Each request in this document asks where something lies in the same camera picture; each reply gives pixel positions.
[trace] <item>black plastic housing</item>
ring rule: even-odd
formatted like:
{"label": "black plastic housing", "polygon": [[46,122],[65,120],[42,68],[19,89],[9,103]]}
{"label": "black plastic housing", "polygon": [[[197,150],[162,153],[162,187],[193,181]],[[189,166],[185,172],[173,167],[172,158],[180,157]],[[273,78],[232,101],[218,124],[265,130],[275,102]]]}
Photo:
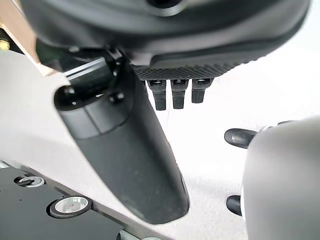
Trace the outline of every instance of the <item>black plastic housing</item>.
{"label": "black plastic housing", "polygon": [[184,216],[189,196],[146,86],[128,63],[102,96],[54,96],[75,142],[113,194],[136,216],[164,224]]}

